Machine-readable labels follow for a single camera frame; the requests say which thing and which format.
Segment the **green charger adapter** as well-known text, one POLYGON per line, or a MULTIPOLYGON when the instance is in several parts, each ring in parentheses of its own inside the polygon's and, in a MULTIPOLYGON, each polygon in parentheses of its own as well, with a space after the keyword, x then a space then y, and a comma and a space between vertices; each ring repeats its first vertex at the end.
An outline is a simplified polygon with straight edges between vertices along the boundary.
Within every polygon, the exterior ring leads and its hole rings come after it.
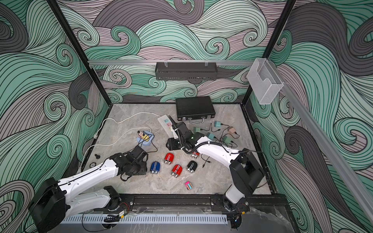
POLYGON ((230 144, 232 143, 232 139, 228 136, 225 136, 222 138, 222 141, 225 143, 225 144, 230 144))
POLYGON ((199 133, 201 131, 200 127, 194 127, 193 128, 194 133, 199 133))

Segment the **blue shaver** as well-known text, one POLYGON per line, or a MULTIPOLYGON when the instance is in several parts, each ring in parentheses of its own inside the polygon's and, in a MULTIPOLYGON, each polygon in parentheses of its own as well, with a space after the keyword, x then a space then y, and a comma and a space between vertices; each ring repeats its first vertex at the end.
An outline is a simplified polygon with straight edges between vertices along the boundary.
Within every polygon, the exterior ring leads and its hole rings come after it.
POLYGON ((154 161, 151 164, 150 173, 151 174, 158 174, 160 172, 160 163, 158 161, 154 161))

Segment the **red shaver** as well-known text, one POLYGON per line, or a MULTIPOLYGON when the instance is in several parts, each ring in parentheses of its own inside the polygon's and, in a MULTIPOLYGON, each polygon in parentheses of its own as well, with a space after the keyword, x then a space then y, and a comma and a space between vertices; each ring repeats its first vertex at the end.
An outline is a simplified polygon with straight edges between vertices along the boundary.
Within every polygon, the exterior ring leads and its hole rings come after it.
POLYGON ((183 171, 182 166, 179 165, 179 164, 177 164, 177 165, 175 165, 175 166, 173 167, 173 169, 172 169, 172 171, 171 171, 171 175, 172 175, 173 177, 176 177, 176 178, 177 178, 177 177, 179 177, 179 176, 181 175, 182 171, 183 171))
POLYGON ((198 159, 200 157, 200 153, 194 151, 192 154, 191 154, 191 158, 192 159, 198 159))
POLYGON ((164 158, 164 163, 170 165, 170 164, 172 164, 173 160, 174 160, 174 154, 173 153, 167 153, 165 158, 164 158))

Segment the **teal charger adapter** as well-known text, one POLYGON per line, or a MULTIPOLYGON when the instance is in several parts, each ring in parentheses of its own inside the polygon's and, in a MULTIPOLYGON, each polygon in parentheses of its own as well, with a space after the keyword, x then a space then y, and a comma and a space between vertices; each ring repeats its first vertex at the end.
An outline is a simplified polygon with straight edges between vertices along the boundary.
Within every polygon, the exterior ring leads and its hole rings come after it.
POLYGON ((214 122, 214 127, 220 128, 222 126, 222 123, 220 121, 215 121, 214 122))
POLYGON ((207 136, 208 136, 208 138, 211 139, 211 140, 213 140, 213 139, 216 138, 215 135, 212 134, 212 133, 208 133, 207 136))

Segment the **black shaver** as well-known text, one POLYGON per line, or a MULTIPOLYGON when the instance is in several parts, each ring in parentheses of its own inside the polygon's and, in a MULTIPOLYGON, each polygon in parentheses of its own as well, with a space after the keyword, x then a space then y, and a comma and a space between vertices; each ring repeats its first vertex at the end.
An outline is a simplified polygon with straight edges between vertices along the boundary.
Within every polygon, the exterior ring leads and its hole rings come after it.
POLYGON ((190 161, 186 168, 188 172, 194 173, 198 168, 198 164, 195 161, 190 161))

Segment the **yellow charger adapter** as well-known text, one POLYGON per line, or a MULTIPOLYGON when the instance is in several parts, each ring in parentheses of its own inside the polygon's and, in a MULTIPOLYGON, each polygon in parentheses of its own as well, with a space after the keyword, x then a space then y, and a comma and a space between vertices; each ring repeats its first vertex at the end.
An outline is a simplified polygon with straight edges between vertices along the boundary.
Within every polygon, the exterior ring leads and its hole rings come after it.
POLYGON ((143 133, 143 134, 140 136, 140 138, 141 138, 142 141, 146 141, 146 142, 148 142, 148 141, 150 140, 150 135, 143 133))

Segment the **pink charger adapter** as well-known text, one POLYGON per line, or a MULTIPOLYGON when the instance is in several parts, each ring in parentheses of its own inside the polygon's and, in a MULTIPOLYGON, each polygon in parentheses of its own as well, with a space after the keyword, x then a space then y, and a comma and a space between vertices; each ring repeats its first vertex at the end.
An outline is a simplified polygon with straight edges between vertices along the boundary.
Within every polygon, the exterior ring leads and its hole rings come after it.
POLYGON ((229 127, 229 128, 228 128, 228 132, 229 132, 230 134, 236 134, 236 133, 237 133, 237 131, 236 131, 236 129, 235 129, 234 127, 229 127))

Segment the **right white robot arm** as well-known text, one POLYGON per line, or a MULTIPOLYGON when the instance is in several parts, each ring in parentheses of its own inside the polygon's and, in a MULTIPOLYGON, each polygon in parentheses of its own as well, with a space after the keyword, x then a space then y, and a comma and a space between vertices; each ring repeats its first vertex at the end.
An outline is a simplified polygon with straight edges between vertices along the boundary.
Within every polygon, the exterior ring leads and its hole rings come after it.
POLYGON ((264 170, 251 150, 229 148, 202 133, 193 133, 183 122, 175 123, 169 119, 166 125, 174 140, 173 143, 166 144, 169 150, 173 150, 172 146, 175 145, 177 150, 183 150, 186 154, 198 152, 229 168, 233 184, 222 198, 227 211, 236 210, 238 203, 244 197, 252 195, 264 178, 264 170))

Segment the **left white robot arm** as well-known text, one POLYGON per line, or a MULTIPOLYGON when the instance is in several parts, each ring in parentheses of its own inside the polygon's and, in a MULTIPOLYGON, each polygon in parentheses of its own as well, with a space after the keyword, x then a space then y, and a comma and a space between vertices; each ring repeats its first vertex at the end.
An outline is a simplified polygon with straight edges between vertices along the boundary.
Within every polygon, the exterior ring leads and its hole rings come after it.
POLYGON ((65 218, 93 209, 116 211, 121 205, 119 193, 112 186, 86 193, 93 186, 123 174, 129 178, 144 175, 148 153, 135 146, 125 153, 116 153, 87 171, 63 178, 45 180, 29 203, 28 209, 37 232, 46 233, 65 218))

